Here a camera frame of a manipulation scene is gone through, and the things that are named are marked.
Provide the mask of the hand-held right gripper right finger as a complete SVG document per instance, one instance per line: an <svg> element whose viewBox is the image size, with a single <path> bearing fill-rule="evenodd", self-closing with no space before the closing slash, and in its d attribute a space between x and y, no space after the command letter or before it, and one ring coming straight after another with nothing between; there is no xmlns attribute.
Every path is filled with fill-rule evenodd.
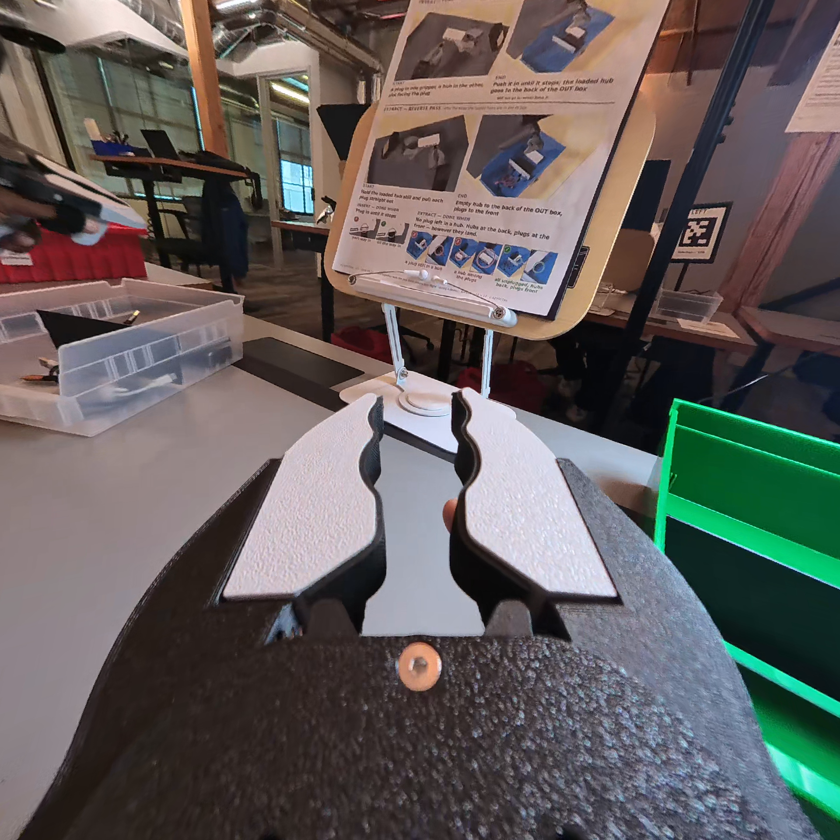
<svg viewBox="0 0 840 840"><path fill-rule="evenodd" d="M449 569L486 635L509 624L569 636L558 606L622 599L551 449L509 408L466 388L453 394L455 471L462 482Z"/></svg>

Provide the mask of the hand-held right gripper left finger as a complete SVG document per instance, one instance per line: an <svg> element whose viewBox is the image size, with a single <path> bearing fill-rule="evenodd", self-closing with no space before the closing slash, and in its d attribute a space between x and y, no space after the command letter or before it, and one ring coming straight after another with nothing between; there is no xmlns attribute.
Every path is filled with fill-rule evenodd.
<svg viewBox="0 0 840 840"><path fill-rule="evenodd" d="M384 405L364 395L305 433L279 461L222 597L287 598L306 632L317 604L337 602L360 634L385 581Z"/></svg>

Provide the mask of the clear plastic tray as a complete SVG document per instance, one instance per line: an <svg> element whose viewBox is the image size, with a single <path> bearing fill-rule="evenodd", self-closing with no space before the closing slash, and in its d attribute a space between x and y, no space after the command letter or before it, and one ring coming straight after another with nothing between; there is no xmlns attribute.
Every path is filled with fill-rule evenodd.
<svg viewBox="0 0 840 840"><path fill-rule="evenodd" d="M56 350L36 310L129 327ZM239 361L244 298L143 279L1 296L1 418L91 437Z"/></svg>

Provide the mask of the person's left hand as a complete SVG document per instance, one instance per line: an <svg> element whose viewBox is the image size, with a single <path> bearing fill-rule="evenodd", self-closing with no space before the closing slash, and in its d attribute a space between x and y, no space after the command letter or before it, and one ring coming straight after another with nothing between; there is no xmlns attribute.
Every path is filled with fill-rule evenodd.
<svg viewBox="0 0 840 840"><path fill-rule="evenodd" d="M49 217L52 209L24 198L15 192L1 190L1 226L6 233L1 237L1 248L26 254L39 242L40 233L35 220Z"/></svg>

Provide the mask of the red plastic bin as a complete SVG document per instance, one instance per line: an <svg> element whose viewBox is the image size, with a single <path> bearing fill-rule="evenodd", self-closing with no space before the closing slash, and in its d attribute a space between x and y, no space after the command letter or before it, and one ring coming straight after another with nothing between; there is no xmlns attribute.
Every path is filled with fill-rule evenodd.
<svg viewBox="0 0 840 840"><path fill-rule="evenodd" d="M493 364L490 399L530 413L541 413L548 389L538 369L524 360Z"/></svg>
<svg viewBox="0 0 840 840"><path fill-rule="evenodd" d="M148 276L139 229L114 224L94 245L46 229L39 244L25 255L2 252L1 282L141 279Z"/></svg>
<svg viewBox="0 0 840 840"><path fill-rule="evenodd" d="M353 325L333 332L331 343L386 364L392 363L391 343L387 332Z"/></svg>

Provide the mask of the wooden top standing desk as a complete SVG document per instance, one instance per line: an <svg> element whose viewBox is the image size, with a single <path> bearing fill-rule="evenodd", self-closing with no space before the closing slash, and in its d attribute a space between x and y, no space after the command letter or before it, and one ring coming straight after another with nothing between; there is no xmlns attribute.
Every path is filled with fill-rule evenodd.
<svg viewBox="0 0 840 840"><path fill-rule="evenodd" d="M229 161L215 153L200 152L195 161L166 161L155 159L153 156L135 154L134 156L96 156L91 155L92 161L105 166L106 173L117 176L124 175L143 184L143 194L148 210L148 218L153 234L153 245L159 257L160 265L171 267L171 258L181 262L182 269L188 271L190 266L200 270L203 266L213 268L206 257L202 241L201 226L201 198L195 199L196 213L178 213L170 211L182 228L179 238L165 235L161 215L163 211L154 193L154 187L159 183L178 184L184 178L204 183L209 177L222 178L235 182L245 182L251 186L251 198L256 209L263 203L259 175L241 164Z"/></svg>

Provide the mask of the black triangular divider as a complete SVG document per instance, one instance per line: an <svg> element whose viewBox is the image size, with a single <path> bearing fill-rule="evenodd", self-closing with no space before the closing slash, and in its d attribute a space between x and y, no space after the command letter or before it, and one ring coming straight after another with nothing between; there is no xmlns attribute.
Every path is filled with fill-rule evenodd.
<svg viewBox="0 0 840 840"><path fill-rule="evenodd" d="M95 339L129 327L121 322L84 318L58 311L36 310L36 314L56 350L71 343Z"/></svg>

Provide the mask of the blue hanging jacket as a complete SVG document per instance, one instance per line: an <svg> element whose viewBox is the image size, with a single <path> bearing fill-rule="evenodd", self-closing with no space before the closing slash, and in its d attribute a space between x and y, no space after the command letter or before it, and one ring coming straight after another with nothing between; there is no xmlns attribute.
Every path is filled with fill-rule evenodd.
<svg viewBox="0 0 840 840"><path fill-rule="evenodd" d="M205 255L219 268L223 292L236 294L236 281L246 278L249 271L249 226L230 181L207 178L201 208Z"/></svg>

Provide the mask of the wooden top side table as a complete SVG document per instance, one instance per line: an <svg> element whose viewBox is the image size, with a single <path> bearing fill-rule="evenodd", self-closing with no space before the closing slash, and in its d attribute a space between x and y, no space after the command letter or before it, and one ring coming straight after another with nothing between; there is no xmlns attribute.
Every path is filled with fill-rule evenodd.
<svg viewBox="0 0 840 840"><path fill-rule="evenodd" d="M310 250L319 257L318 278L321 303L322 341L329 342L334 331L334 291L329 283L326 271L326 248L329 238L329 226L289 220L271 220L272 230L288 231L309 236Z"/></svg>

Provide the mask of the black fabric panel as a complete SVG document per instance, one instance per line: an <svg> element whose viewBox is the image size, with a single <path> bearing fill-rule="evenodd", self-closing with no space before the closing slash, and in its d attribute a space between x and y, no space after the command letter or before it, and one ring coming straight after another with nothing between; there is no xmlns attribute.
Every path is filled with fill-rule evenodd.
<svg viewBox="0 0 840 840"><path fill-rule="evenodd" d="M354 132L369 104L331 103L317 107L317 114L340 161L347 161Z"/></svg>

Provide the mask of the small clear container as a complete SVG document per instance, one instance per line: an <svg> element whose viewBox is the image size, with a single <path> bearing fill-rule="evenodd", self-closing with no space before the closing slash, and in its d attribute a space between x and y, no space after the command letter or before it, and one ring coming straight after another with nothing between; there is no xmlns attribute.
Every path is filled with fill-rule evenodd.
<svg viewBox="0 0 840 840"><path fill-rule="evenodd" d="M661 290L652 313L660 319L707 324L719 310L722 300L715 291Z"/></svg>

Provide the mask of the printed instruction sheet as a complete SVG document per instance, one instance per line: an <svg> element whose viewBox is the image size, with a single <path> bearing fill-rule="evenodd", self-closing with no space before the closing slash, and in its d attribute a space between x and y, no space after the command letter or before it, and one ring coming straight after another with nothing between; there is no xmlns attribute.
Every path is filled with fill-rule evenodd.
<svg viewBox="0 0 840 840"><path fill-rule="evenodd" d="M361 295L553 319L670 2L410 2L335 247ZM619 163L610 173L613 158Z"/></svg>

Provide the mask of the black white tag sign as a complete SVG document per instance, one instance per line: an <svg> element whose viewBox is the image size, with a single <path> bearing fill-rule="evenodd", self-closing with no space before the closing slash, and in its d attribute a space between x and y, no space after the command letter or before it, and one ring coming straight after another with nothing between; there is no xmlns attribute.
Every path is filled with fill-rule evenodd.
<svg viewBox="0 0 840 840"><path fill-rule="evenodd" d="M694 205L688 214L671 263L708 265L715 261L733 202Z"/></svg>

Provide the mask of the black metal pole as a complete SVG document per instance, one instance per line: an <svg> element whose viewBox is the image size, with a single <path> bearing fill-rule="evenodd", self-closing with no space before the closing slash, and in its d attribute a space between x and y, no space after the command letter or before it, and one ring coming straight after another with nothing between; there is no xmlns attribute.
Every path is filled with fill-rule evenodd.
<svg viewBox="0 0 840 840"><path fill-rule="evenodd" d="M664 226L648 262L647 270L626 327L618 344L611 368L606 374L599 417L604 419L623 381L627 366L641 339L648 316L665 278L667 267L676 250L679 237L694 206L700 186L712 157L728 124L732 107L750 67L773 10L774 1L749 1L728 58L721 70L686 167L679 179Z"/></svg>

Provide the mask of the wooden post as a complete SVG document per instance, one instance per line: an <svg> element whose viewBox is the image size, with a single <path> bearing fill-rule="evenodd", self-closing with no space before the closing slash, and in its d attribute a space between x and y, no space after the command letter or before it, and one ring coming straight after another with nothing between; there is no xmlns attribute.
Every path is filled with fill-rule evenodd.
<svg viewBox="0 0 840 840"><path fill-rule="evenodd" d="M209 2L181 1L180 5L203 148L228 158Z"/></svg>
<svg viewBox="0 0 840 840"><path fill-rule="evenodd" d="M797 133L789 142L761 209L719 286L721 310L757 307L787 249L839 158L838 133Z"/></svg>

